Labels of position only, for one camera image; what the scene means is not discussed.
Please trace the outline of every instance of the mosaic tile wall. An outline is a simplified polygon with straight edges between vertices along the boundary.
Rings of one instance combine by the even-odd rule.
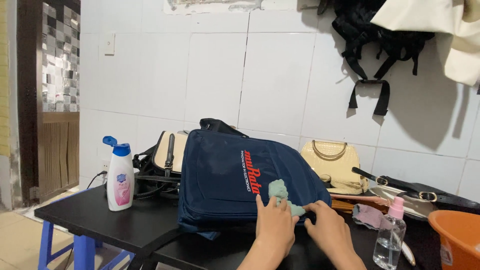
[[[80,110],[80,15],[43,3],[43,111]]]

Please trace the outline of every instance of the bag handle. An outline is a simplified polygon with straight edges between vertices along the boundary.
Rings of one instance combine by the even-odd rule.
[[[340,157],[341,155],[345,154],[345,151],[347,150],[347,143],[343,143],[343,149],[340,153],[336,154],[336,155],[326,155],[322,152],[320,152],[317,147],[315,146],[315,140],[312,140],[312,147],[313,147],[313,151],[315,152],[315,154],[319,155],[319,156],[322,156],[324,158],[337,158],[337,157]]]

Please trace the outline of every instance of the power cord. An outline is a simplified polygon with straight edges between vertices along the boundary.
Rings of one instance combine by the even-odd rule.
[[[102,175],[102,174],[107,174],[107,173],[108,173],[108,171],[102,171],[101,173],[95,175],[95,177],[92,179],[92,181],[90,181],[90,184],[88,184],[87,189],[90,187],[90,185],[93,183],[93,180],[95,180],[96,177],[98,177],[98,176],[100,176],[100,175]]]
[[[90,181],[90,184],[88,184],[88,187],[86,189],[88,189],[92,185],[93,180],[95,180],[95,178],[99,177],[100,175],[107,174],[107,173],[108,173],[107,171],[102,171],[101,173],[95,175],[95,177],[92,179],[92,181]],[[73,251],[73,248],[70,249],[70,253],[68,254],[67,262],[65,263],[65,268],[63,268],[63,270],[66,270],[67,267],[68,267],[68,261],[70,260],[70,256],[72,255],[72,251]]]

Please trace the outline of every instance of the clear liquid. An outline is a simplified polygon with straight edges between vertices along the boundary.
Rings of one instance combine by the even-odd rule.
[[[373,261],[383,269],[395,270],[400,252],[401,247],[398,245],[398,241],[378,238],[373,252]]]

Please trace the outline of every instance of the hand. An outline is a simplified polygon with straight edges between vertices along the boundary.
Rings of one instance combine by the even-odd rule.
[[[295,242],[294,228],[299,217],[292,217],[290,206],[282,200],[276,206],[276,197],[271,197],[264,206],[257,195],[256,239],[250,251],[237,270],[275,270],[285,258]]]
[[[335,210],[323,201],[311,203],[303,208],[315,212],[316,224],[313,225],[310,219],[307,219],[305,228],[338,270],[365,269],[365,265],[353,249],[350,228]]]
[[[260,245],[279,249],[283,259],[288,255],[295,242],[293,231],[300,217],[292,217],[290,206],[287,205],[285,199],[281,200],[278,207],[275,196],[270,198],[266,207],[264,207],[260,195],[257,195],[256,201],[258,217],[255,241]]]

